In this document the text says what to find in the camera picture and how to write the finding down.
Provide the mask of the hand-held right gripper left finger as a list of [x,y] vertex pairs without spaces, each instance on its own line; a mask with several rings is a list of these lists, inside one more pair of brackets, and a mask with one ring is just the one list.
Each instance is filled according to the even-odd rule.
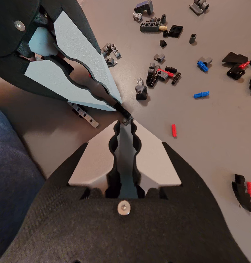
[[106,198],[120,195],[121,179],[115,156],[120,126],[119,120],[114,121],[88,142],[69,185],[98,188]]

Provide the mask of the person's blue clothing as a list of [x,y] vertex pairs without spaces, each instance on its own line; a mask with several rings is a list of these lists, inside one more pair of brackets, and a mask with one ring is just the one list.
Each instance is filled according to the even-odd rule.
[[0,257],[11,244],[45,179],[0,111]]

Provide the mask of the cluster of grey lego connectors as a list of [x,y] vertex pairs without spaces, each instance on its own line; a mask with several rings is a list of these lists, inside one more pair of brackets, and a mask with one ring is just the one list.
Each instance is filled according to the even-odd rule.
[[103,55],[105,62],[109,68],[117,65],[117,60],[110,57],[111,53],[113,53],[117,59],[121,57],[120,52],[114,44],[105,44],[105,46],[101,49],[101,54]]

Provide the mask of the cluster of dark lego connectors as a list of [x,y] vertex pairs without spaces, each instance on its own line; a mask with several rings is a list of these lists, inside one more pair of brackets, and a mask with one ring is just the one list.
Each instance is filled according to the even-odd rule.
[[168,71],[168,72],[171,72],[174,74],[174,77],[167,78],[165,81],[162,81],[162,82],[166,82],[167,80],[171,80],[171,84],[175,85],[181,77],[181,73],[177,70],[177,68],[166,66],[165,69],[162,69],[160,65],[152,62],[149,65],[148,72],[147,72],[147,79],[146,79],[146,83],[149,87],[154,87],[154,85],[156,84],[157,81],[161,81],[157,76],[157,70],[158,69]]

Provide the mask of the blue pin with grey connector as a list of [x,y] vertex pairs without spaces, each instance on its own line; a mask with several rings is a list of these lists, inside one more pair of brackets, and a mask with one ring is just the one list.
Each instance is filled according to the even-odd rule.
[[201,56],[197,61],[197,67],[204,73],[208,73],[209,69],[212,67],[212,57],[203,57]]

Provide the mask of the grey double lego connector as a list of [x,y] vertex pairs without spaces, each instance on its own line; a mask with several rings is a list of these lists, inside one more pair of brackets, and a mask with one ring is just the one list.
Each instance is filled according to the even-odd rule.
[[189,8],[197,15],[205,13],[209,8],[209,3],[206,0],[194,0],[194,2],[189,6]]

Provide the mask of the blue lego pin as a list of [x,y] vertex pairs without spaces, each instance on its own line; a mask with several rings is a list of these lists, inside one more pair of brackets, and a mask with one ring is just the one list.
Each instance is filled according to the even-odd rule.
[[193,98],[194,99],[199,99],[199,98],[204,98],[204,97],[208,97],[210,94],[209,91],[206,91],[206,92],[200,92],[200,93],[196,93],[193,95]]

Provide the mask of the black and grey lego joint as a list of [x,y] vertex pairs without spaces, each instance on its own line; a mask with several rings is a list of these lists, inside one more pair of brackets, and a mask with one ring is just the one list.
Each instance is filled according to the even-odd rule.
[[136,100],[147,100],[147,86],[144,85],[142,78],[137,79],[137,85],[135,86]]

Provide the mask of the dark grey curved lego brick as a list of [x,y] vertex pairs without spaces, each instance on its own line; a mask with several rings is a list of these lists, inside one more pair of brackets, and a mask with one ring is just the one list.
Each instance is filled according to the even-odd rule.
[[147,12],[148,15],[151,15],[153,13],[153,3],[152,0],[147,0],[141,3],[138,3],[136,7],[134,8],[135,13],[143,13],[144,11]]

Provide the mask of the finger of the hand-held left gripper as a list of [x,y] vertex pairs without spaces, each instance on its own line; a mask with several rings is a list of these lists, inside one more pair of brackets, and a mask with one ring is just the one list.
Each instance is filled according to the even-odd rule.
[[122,103],[119,90],[101,53],[99,53],[71,18],[62,11],[54,22],[57,46],[70,60],[82,64],[93,80],[103,85],[108,94]]
[[70,103],[100,110],[116,111],[106,101],[94,96],[88,88],[75,84],[61,67],[50,60],[30,62],[25,76],[64,97]]

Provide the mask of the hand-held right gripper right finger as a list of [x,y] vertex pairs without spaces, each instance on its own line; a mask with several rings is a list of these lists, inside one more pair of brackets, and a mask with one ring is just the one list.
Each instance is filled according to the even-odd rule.
[[131,120],[133,148],[133,183],[137,196],[144,198],[151,188],[180,186],[181,180],[163,142],[135,120]]

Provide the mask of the dark grey angled lego beam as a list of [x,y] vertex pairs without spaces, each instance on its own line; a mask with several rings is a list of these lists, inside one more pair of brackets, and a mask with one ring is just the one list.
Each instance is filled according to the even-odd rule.
[[158,32],[161,26],[161,18],[151,18],[146,22],[141,22],[140,31],[141,32]]

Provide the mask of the black lego connector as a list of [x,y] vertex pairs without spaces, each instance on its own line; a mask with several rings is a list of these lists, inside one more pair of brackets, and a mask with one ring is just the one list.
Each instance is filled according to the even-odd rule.
[[87,109],[84,106],[71,102],[67,103],[72,107],[72,111],[80,118],[85,118],[87,116]]

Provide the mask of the long light grey lego beam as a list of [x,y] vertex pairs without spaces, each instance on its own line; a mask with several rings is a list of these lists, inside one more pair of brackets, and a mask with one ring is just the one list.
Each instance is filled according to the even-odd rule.
[[99,125],[99,123],[97,121],[95,121],[88,113],[87,113],[87,116],[85,118],[82,118],[82,119],[86,120],[94,128],[97,128]]

